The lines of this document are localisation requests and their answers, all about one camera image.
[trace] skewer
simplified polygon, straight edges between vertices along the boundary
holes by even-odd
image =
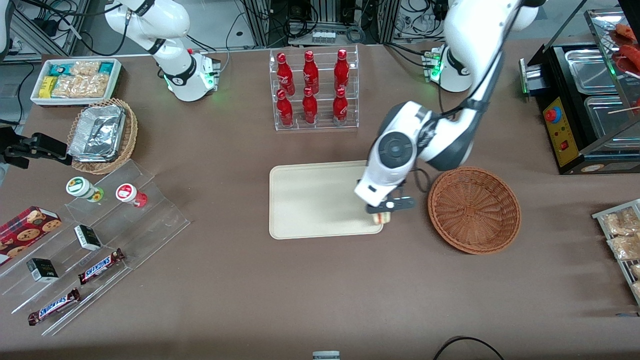
[[[623,111],[636,110],[636,109],[640,109],[640,106],[634,106],[633,108],[626,108],[626,109],[614,110],[614,111],[610,111],[610,112],[608,112],[607,114],[621,113],[621,112],[623,112]]]

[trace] wicker basket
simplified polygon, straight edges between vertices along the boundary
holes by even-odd
[[[127,112],[127,117],[125,118],[125,127],[122,130],[122,140],[120,142],[120,154],[116,158],[116,160],[110,163],[81,163],[80,161],[74,160],[71,166],[74,169],[89,172],[95,175],[104,175],[108,174],[117,168],[121,167],[133,153],[133,148],[136,146],[136,136],[138,135],[138,120],[136,119],[136,114],[133,113],[129,105],[119,99],[109,99],[101,102],[96,102],[95,104],[89,105],[91,106],[107,106],[107,105],[118,105],[123,107]],[[80,119],[80,114],[76,116],[76,120],[74,124],[71,126],[71,131],[69,131],[69,135],[67,136],[67,145],[71,144],[71,140],[74,138],[74,134],[76,133],[76,126],[78,125],[78,120]]]
[[[429,217],[448,243],[470,254],[504,250],[520,230],[520,205],[489,171],[460,167],[442,174],[427,199]]]

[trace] beige tray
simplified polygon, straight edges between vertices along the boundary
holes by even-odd
[[[376,234],[382,225],[353,192],[366,162],[284,165],[269,175],[269,233],[274,239]]]

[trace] red bottle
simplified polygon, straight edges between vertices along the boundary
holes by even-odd
[[[314,92],[310,87],[305,88],[305,98],[302,100],[302,107],[305,109],[305,121],[314,125],[318,118],[318,101],[314,97]]]
[[[287,93],[282,89],[278,89],[276,92],[276,96],[278,97],[278,102],[276,102],[276,107],[278,108],[278,115],[280,116],[280,122],[284,127],[292,127],[293,126],[293,108],[291,107],[291,102],[287,99]]]
[[[318,76],[318,65],[314,61],[314,52],[305,51],[305,67],[302,70],[305,77],[305,87],[310,87],[314,94],[320,91],[320,79]]]
[[[280,88],[283,88],[287,95],[293,96],[296,93],[296,87],[293,85],[293,71],[291,71],[291,67],[287,63],[287,57],[283,53],[278,53],[276,58],[278,59],[278,82],[280,83]]]
[[[345,49],[338,50],[338,61],[333,68],[333,76],[335,81],[333,87],[336,91],[340,87],[347,88],[349,84],[349,63],[347,62],[347,51]]]
[[[343,126],[347,122],[347,106],[349,103],[344,97],[344,88],[340,87],[335,91],[333,100],[333,123],[336,126]]]

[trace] red cookie box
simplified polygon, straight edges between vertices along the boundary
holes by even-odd
[[[0,226],[0,266],[61,224],[57,214],[31,206]]]

